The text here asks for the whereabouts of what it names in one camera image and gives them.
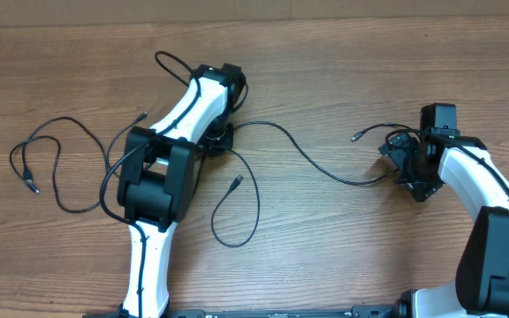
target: black cable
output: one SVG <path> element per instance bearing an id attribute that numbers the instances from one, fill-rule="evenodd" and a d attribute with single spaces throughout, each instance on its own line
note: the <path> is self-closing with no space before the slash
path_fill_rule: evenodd
<path id="1" fill-rule="evenodd" d="M 107 158 L 106 161 L 107 161 L 107 169 L 108 170 L 111 170 L 111 162 L 110 162 L 110 153 L 111 153 L 111 149 L 113 148 L 113 145 L 115 144 L 115 141 L 117 141 L 117 139 L 126 131 L 128 131 L 129 129 L 131 129 L 134 125 L 137 125 L 139 122 L 141 122 L 144 118 L 147 117 L 147 112 L 143 112 L 142 114 L 140 114 L 137 118 L 135 118 L 135 120 L 127 127 L 123 128 L 118 134 L 115 135 L 115 137 L 113 137 L 113 139 L 111 140 L 111 143 L 110 143 L 110 146 L 107 147 L 107 153 L 105 155 L 105 157 Z M 113 172 L 113 174 L 119 178 L 119 175 L 116 173 L 116 172 Z"/>
<path id="2" fill-rule="evenodd" d="M 395 123 L 376 124 L 376 125 L 372 125 L 369 128 L 363 129 L 360 132 L 356 133 L 351 138 L 351 141 L 355 142 L 355 141 L 359 140 L 365 133 L 367 133 L 368 131 L 371 131 L 371 130 L 373 130 L 375 128 L 378 128 L 378 127 L 391 127 L 391 128 L 401 127 L 401 128 L 406 128 L 406 129 L 410 129 L 410 130 L 412 129 L 412 127 L 410 127 L 410 126 L 402 125 L 402 124 L 395 124 Z M 416 132 L 415 135 L 417 136 L 418 139 L 420 138 L 420 134 L 419 133 Z"/>
<path id="3" fill-rule="evenodd" d="M 395 134 L 398 134 L 398 133 L 415 133 L 418 136 L 418 138 L 420 139 L 419 141 L 422 140 L 422 138 L 420 137 L 421 131 L 419 131 L 417 129 L 412 129 L 412 128 L 396 129 L 394 131 L 388 132 L 388 134 L 386 134 L 386 137 L 384 137 L 384 142 L 386 143 L 386 146 L 388 146 L 389 149 L 415 149 L 415 148 L 404 147 L 404 146 L 400 146 L 400 145 L 394 145 L 394 144 L 390 143 L 390 137 Z"/>
<path id="4" fill-rule="evenodd" d="M 309 163 L 313 164 L 314 167 L 316 167 L 319 171 L 321 171 L 323 174 L 325 174 L 326 176 L 340 182 L 340 183 L 343 183 L 343 184 L 346 184 L 346 185 L 350 185 L 350 186 L 365 186 L 365 185 L 371 185 L 371 184 L 374 184 L 378 181 L 382 181 L 384 180 L 385 178 L 388 178 L 392 173 L 395 173 L 396 171 L 398 171 L 398 169 L 396 170 L 392 170 L 388 173 L 385 173 L 383 174 L 382 176 L 378 177 L 378 178 L 374 178 L 372 180 L 369 180 L 369 181 L 351 181 L 351 180 L 346 180 L 346 179 L 343 179 L 343 178 L 340 178 L 340 177 L 337 177 L 335 175 L 333 175 L 332 173 L 328 172 L 326 169 L 322 168 L 322 166 L 320 166 L 319 164 L 317 164 L 315 161 L 313 161 L 308 154 L 306 154 L 300 147 L 300 145 L 298 145 L 298 143 L 296 142 L 296 140 L 293 138 L 293 136 L 284 128 L 282 127 L 281 125 L 278 125 L 278 124 L 275 124 L 275 123 L 272 123 L 272 122 L 268 122 L 268 121 L 252 121 L 252 122 L 246 122 L 246 123 L 243 123 L 243 124 L 240 124 L 240 125 L 236 125 L 235 126 L 235 130 L 238 130 L 242 127 L 245 127 L 245 126 L 248 126 L 248 125 L 270 125 L 270 126 L 273 126 L 273 127 L 276 127 L 277 129 L 281 130 L 282 133 L 284 133 L 286 136 L 288 136 L 288 138 L 290 139 L 290 141 L 292 142 L 292 144 L 296 147 L 296 149 L 298 149 L 298 151 L 301 153 L 301 155 L 303 155 L 306 160 L 309 161 Z"/>
<path id="5" fill-rule="evenodd" d="M 139 295 L 139 318 L 142 318 L 142 276 L 145 271 L 145 256 L 147 255 L 147 239 L 145 238 L 145 231 L 142 230 L 142 228 L 137 225 L 136 223 L 129 224 L 133 228 L 135 228 L 139 234 L 141 235 L 141 243 L 142 243 L 142 249 L 141 249 L 141 264 L 139 265 L 139 280 L 137 282 L 137 294 Z"/>
<path id="6" fill-rule="evenodd" d="M 119 166 L 121 166 L 121 164 L 123 164 L 123 162 L 125 160 L 127 160 L 127 158 L 129 156 L 131 156 L 132 154 L 136 153 L 137 151 L 141 150 L 141 148 L 144 148 L 145 146 L 147 146 L 148 143 L 141 143 L 139 146 L 133 148 L 131 151 L 129 151 L 126 155 L 122 156 L 119 160 L 117 160 L 117 162 L 115 164 L 113 164 L 113 166 L 111 167 L 111 170 L 109 170 L 107 172 L 107 174 L 105 175 L 105 178 L 103 179 L 102 181 L 102 186 L 100 187 L 99 189 L 99 201 L 100 201 L 100 204 L 102 205 L 102 208 L 103 208 L 103 211 L 105 212 L 105 214 L 107 214 L 109 217 L 113 218 L 113 219 L 116 219 L 118 220 L 119 222 L 121 223 L 125 223 L 125 224 L 129 224 L 131 225 L 132 222 L 125 219 L 124 217 L 121 217 L 121 216 L 118 216 L 116 215 L 115 213 L 113 213 L 109 207 L 107 206 L 107 204 L 105 203 L 105 192 L 107 191 L 107 184 L 109 183 L 110 179 L 111 179 L 111 176 L 113 176 L 113 172 L 115 170 L 117 170 L 119 168 Z"/>
<path id="7" fill-rule="evenodd" d="M 176 80 L 179 80 L 180 83 L 186 85 L 186 87 L 188 87 L 190 84 L 188 82 L 186 82 L 185 80 L 183 80 L 181 77 L 179 77 L 178 75 L 176 75 L 175 72 L 173 72 L 171 69 L 169 69 L 168 67 L 166 67 L 166 65 L 164 65 L 162 62 L 160 62 L 160 59 L 158 58 L 159 55 L 166 55 L 167 57 L 171 57 L 172 59 L 174 59 L 176 62 L 180 63 L 180 65 L 183 65 L 189 72 L 190 74 L 194 74 L 194 72 L 192 71 L 192 69 L 190 69 L 189 67 L 187 67 L 187 64 L 182 61 L 181 59 L 179 59 L 178 57 L 172 55 L 171 53 L 168 53 L 166 51 L 158 51 L 155 53 L 155 60 L 156 62 L 160 65 L 160 67 L 162 67 L 165 71 L 167 71 L 170 75 L 172 75 Z"/>
<path id="8" fill-rule="evenodd" d="M 243 103 L 245 103 L 245 100 L 247 99 L 247 95 L 248 95 L 248 84 L 245 83 L 245 94 L 243 95 L 243 99 L 231 109 L 231 113 L 234 113 L 235 111 L 239 110 L 241 106 L 243 106 Z"/>
<path id="9" fill-rule="evenodd" d="M 469 157 L 473 158 L 473 160 L 475 160 L 478 164 L 481 164 L 481 166 L 484 167 L 490 173 L 490 175 L 492 175 L 492 177 L 498 182 L 498 184 L 500 185 L 502 190 L 504 190 L 505 194 L 508 196 L 508 199 L 509 199 L 509 186 L 500 177 L 500 175 L 486 163 L 486 161 L 483 158 L 480 158 L 477 155 L 473 154 L 472 152 L 470 152 L 468 149 L 466 149 L 465 147 L 460 145 L 455 140 L 452 140 L 450 138 L 446 138 L 446 137 L 443 137 L 443 136 L 437 135 L 437 134 L 430 134 L 429 136 L 433 139 L 441 140 L 442 142 L 444 142 L 446 144 L 452 145 L 454 148 L 459 149 L 460 151 L 462 151 Z"/>
<path id="10" fill-rule="evenodd" d="M 208 156 L 208 153 L 206 152 L 201 157 L 200 168 L 198 169 L 198 174 L 197 174 L 197 177 L 195 178 L 194 194 L 192 194 L 192 196 L 195 196 L 195 192 L 198 190 L 198 186 L 200 185 L 201 171 L 203 170 L 203 165 L 205 164 L 205 159 L 207 156 Z"/>
<path id="11" fill-rule="evenodd" d="M 245 166 L 248 169 L 248 173 L 251 175 L 251 178 L 253 179 L 254 191 L 256 192 L 256 221 L 254 222 L 253 231 L 251 231 L 251 234 L 242 243 L 239 243 L 239 244 L 229 244 L 229 243 L 223 242 L 223 240 L 221 240 L 217 236 L 216 229 L 213 226 L 213 222 L 214 222 L 214 219 L 216 217 L 217 210 L 219 209 L 219 207 L 221 206 L 223 201 L 225 201 L 225 199 L 227 199 L 229 194 L 231 194 L 237 188 L 237 186 L 239 186 L 239 184 L 243 180 L 242 176 L 239 175 L 238 177 L 235 178 L 235 180 L 233 180 L 233 182 L 231 183 L 231 186 L 229 187 L 229 190 L 223 196 L 223 198 L 219 201 L 219 203 L 217 203 L 216 208 L 214 208 L 213 213 L 211 214 L 211 232 L 213 233 L 213 236 L 216 238 L 217 242 L 221 243 L 221 245 L 223 245 L 223 246 L 235 248 L 235 247 L 244 246 L 246 243 L 248 243 L 248 241 L 250 241 L 253 238 L 253 236 L 254 236 L 254 234 L 256 232 L 256 227 L 258 226 L 258 221 L 259 221 L 260 216 L 261 216 L 261 196 L 258 193 L 258 185 L 256 184 L 255 175 L 253 174 L 253 171 L 251 170 L 251 167 L 248 166 L 248 163 L 245 160 L 245 158 L 243 158 L 242 155 L 239 155 L 239 153 L 237 153 L 235 150 L 232 150 L 232 149 L 229 149 L 229 148 L 225 148 L 225 150 L 227 150 L 227 151 L 233 153 L 234 155 L 236 155 L 245 164 Z"/>
<path id="12" fill-rule="evenodd" d="M 97 206 L 99 206 L 99 202 L 93 204 L 92 206 L 88 207 L 88 208 L 81 208 L 81 209 L 70 209 L 70 208 L 67 208 L 65 207 L 62 202 L 60 201 L 60 195 L 58 194 L 58 187 L 57 187 L 57 181 L 56 181 L 56 173 L 57 173 L 57 165 L 58 165 L 58 157 L 60 156 L 60 150 L 61 150 L 61 146 L 60 146 L 60 142 L 54 138 L 54 137 L 51 137 L 51 136 L 44 136 L 44 138 L 38 138 L 38 137 L 35 137 L 34 135 L 39 132 L 44 126 L 50 124 L 50 123 L 53 123 L 53 122 L 56 122 L 56 121 L 59 121 L 59 120 L 69 120 L 69 121 L 72 121 L 73 123 L 75 123 L 76 125 L 78 125 L 79 127 L 81 127 L 84 132 L 89 135 L 94 141 L 95 143 L 97 144 L 97 146 L 99 146 L 100 150 L 102 151 L 102 156 L 103 156 L 103 161 L 105 163 L 105 170 L 107 171 L 107 160 L 106 160 L 106 157 L 105 157 L 105 150 L 103 149 L 103 145 L 102 143 L 97 139 L 97 137 L 95 137 L 95 135 L 93 135 L 81 122 L 79 122 L 78 120 L 72 118 L 72 117 L 56 117 L 56 118 L 52 118 L 51 120 L 45 122 L 44 124 L 38 126 L 27 138 L 26 141 L 23 141 L 23 142 L 20 142 L 18 145 L 16 145 L 12 151 L 10 152 L 9 154 L 9 164 L 11 165 L 11 167 L 13 168 L 13 170 L 15 171 L 15 173 L 17 174 L 17 176 L 19 176 L 19 178 L 21 180 L 23 180 L 23 182 L 25 182 L 25 184 L 35 193 L 38 193 L 39 190 L 38 188 L 36 188 L 36 186 L 34 185 L 34 182 L 33 182 L 33 174 L 31 173 L 31 171 L 28 169 L 28 166 L 27 166 L 27 159 L 26 159 L 26 151 L 25 151 L 25 148 L 26 148 L 26 145 L 33 142 L 33 141 L 36 141 L 36 140 L 39 140 L 39 139 L 51 139 L 53 141 L 55 141 L 57 143 L 57 146 L 58 146 L 58 151 L 57 151 L 57 156 L 56 156 L 56 159 L 54 161 L 54 167 L 52 169 L 52 186 L 54 187 L 54 194 L 55 194 L 55 197 L 56 197 L 56 201 L 57 201 L 57 205 L 62 209 L 64 210 L 65 212 L 68 212 L 68 213 L 84 213 L 84 212 L 88 212 L 88 211 L 91 211 L 92 209 L 96 208 Z M 19 147 L 22 147 L 22 153 L 21 153 L 21 156 L 22 156 L 22 161 L 23 161 L 23 174 L 21 175 L 18 171 L 17 171 L 17 168 L 15 168 L 15 165 L 13 164 L 13 160 L 12 160 L 12 157 L 13 157 L 13 154 L 15 153 L 15 151 L 19 148 Z"/>

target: black bracket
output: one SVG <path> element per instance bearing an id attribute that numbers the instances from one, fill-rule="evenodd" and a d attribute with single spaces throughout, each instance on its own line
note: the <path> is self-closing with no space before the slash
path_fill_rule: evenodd
<path id="1" fill-rule="evenodd" d="M 509 211 L 482 207 L 460 259 L 455 280 L 469 314 L 509 316 Z"/>
<path id="2" fill-rule="evenodd" d="M 353 306 L 352 318 L 391 318 L 390 305 L 357 305 Z"/>
<path id="3" fill-rule="evenodd" d="M 127 220 L 145 219 L 166 231 L 172 222 L 184 218 L 192 200 L 195 145 L 134 127 L 127 135 L 125 155 L 142 143 L 147 146 L 123 162 L 118 203 L 125 207 Z M 156 158 L 170 162 L 165 175 L 143 169 L 144 163 L 154 163 Z"/>
<path id="4" fill-rule="evenodd" d="M 384 143 L 378 151 L 381 155 L 389 156 L 396 164 L 401 171 L 396 184 L 406 185 L 407 190 L 417 202 L 424 202 L 443 186 L 443 181 L 440 178 L 422 178 L 415 173 L 414 157 L 420 146 L 416 138 L 412 138 L 409 133 L 403 132 L 395 135 L 388 142 L 397 148 L 391 148 Z"/>
<path id="5" fill-rule="evenodd" d="M 200 139 L 198 145 L 209 157 L 220 156 L 226 149 L 233 148 L 233 125 L 227 124 L 223 132 L 214 135 L 213 130 L 208 129 L 206 134 Z"/>

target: wooden table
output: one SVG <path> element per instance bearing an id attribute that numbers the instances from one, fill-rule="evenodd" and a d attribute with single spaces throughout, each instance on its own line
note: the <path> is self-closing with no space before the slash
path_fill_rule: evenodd
<path id="1" fill-rule="evenodd" d="M 388 130 L 351 143 L 354 133 L 379 122 L 417 126 L 421 106 L 451 102 L 461 131 L 481 138 L 509 179 L 509 17 L 0 29 L 0 317 L 79 317 L 123 301 L 126 226 L 99 208 L 70 215 L 57 207 L 51 141 L 27 150 L 38 195 L 8 156 L 52 117 L 75 117 L 106 144 L 142 111 L 143 125 L 160 120 L 185 88 L 156 65 L 159 49 L 193 67 L 242 66 L 251 92 L 232 121 L 283 125 L 340 176 L 363 180 L 391 168 L 377 151 Z M 57 182 L 68 207 L 94 203 L 103 178 L 95 143 L 65 122 L 43 133 L 62 142 Z M 214 240 L 213 207 L 247 172 L 232 155 L 208 161 L 172 247 L 172 308 L 392 303 L 409 288 L 453 280 L 472 221 L 449 187 L 420 204 L 393 180 L 341 185 L 271 127 L 244 128 L 235 147 L 261 190 L 258 231 L 238 249 Z M 122 213 L 114 196 L 108 202 Z M 218 212 L 223 238 L 245 238 L 255 207 L 246 178 Z"/>

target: metal base plate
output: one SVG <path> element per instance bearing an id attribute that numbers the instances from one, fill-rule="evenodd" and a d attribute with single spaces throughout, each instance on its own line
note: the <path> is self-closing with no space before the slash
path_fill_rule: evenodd
<path id="1" fill-rule="evenodd" d="M 337 310 L 265 310 L 205 313 L 202 310 L 170 311 L 168 318 L 390 318 L 392 305 L 358 305 Z"/>

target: wire end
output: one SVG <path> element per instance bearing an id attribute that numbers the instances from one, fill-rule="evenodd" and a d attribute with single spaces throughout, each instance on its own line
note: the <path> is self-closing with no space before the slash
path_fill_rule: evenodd
<path id="1" fill-rule="evenodd" d="M 355 135 L 351 138 L 351 141 L 352 141 L 352 142 L 355 142 L 355 141 L 359 140 L 359 139 L 362 137 L 362 135 L 363 135 L 363 134 L 364 134 L 363 132 L 358 132 L 358 133 L 356 133 L 356 134 L 355 134 Z"/>
<path id="2" fill-rule="evenodd" d="M 142 114 L 140 114 L 135 120 L 134 120 L 134 123 L 137 124 L 139 123 L 141 120 L 143 120 L 144 118 L 147 117 L 147 112 L 143 112 Z"/>
<path id="3" fill-rule="evenodd" d="M 243 176 L 239 175 L 236 177 L 231 185 L 229 186 L 229 193 L 233 192 L 235 189 L 237 189 L 237 186 L 240 185 L 240 183 L 243 181 Z"/>
<path id="4" fill-rule="evenodd" d="M 36 186 L 33 183 L 32 179 L 25 180 L 25 184 L 28 186 L 29 189 L 31 189 L 34 193 L 40 193 L 39 189 L 36 188 Z"/>

